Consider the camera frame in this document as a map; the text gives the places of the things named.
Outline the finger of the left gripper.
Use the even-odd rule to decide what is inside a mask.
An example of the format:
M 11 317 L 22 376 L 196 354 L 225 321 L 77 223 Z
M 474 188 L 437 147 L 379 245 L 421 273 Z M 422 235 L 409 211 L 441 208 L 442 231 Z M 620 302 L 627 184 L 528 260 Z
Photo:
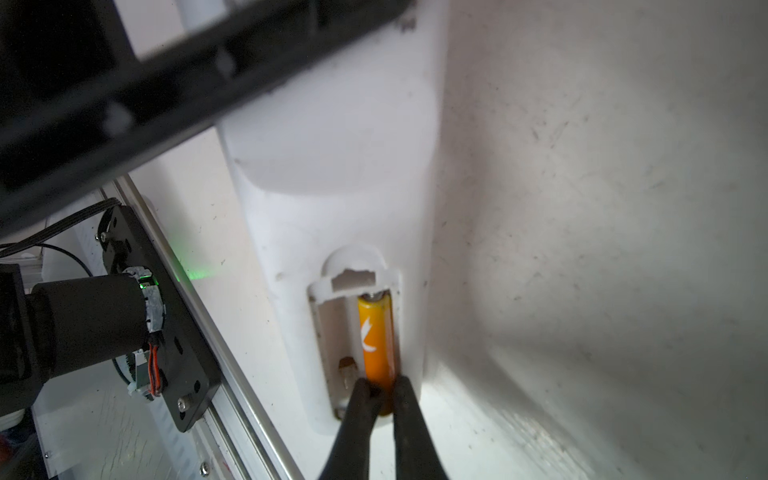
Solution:
M 111 1 L 3 2 L 2 232 L 175 147 L 406 9 L 253 1 L 142 60 Z

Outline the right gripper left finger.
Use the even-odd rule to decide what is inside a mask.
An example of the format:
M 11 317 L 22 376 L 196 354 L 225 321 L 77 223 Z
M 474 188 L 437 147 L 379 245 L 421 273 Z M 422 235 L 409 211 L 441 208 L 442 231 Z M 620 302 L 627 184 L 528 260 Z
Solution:
M 370 437 L 385 400 L 384 392 L 369 380 L 356 381 L 319 479 L 369 478 Z

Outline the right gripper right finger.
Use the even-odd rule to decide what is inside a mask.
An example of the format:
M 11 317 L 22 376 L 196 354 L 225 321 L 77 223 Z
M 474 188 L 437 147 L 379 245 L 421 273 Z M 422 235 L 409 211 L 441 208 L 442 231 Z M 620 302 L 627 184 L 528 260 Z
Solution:
M 417 396 L 406 376 L 396 379 L 392 398 L 396 479 L 447 480 Z

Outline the orange battery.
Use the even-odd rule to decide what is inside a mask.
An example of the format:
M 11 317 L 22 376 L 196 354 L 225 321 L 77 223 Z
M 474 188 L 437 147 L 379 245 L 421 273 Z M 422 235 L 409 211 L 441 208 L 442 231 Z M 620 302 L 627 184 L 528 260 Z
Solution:
M 393 411 L 392 391 L 397 378 L 392 298 L 389 291 L 357 299 L 360 341 L 366 379 L 387 397 L 379 415 Z

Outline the white remote control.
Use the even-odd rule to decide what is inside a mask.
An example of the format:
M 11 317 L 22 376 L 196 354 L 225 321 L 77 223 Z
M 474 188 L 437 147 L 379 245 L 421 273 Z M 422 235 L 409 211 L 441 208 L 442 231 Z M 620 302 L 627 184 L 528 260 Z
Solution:
M 423 375 L 449 5 L 384 26 L 216 125 L 245 224 L 194 290 L 244 369 L 295 383 L 293 424 L 336 431 L 365 376 L 357 299 L 389 291 L 397 373 Z M 250 346 L 285 345 L 262 362 Z

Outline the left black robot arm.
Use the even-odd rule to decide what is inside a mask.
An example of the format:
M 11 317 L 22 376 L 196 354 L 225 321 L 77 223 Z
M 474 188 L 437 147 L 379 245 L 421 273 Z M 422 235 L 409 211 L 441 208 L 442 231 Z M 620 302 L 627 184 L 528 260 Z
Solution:
M 253 1 L 141 60 L 111 1 L 1 5 L 1 232 L 16 233 L 210 128 L 403 14 L 404 1 Z M 206 408 L 221 374 L 145 236 L 107 199 L 2 251 L 103 214 L 106 274 L 35 285 L 1 267 L 1 411 L 50 379 L 150 350 L 152 391 Z

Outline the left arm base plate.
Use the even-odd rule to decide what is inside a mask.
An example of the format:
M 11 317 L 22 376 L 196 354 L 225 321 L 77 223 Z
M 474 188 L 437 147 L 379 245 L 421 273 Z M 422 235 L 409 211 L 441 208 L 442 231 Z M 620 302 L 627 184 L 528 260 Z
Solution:
M 222 381 L 218 361 L 134 210 L 117 205 L 97 227 L 103 263 L 110 274 L 127 274 L 139 284 L 148 314 L 149 351 L 155 394 L 177 429 L 189 431 L 203 416 Z

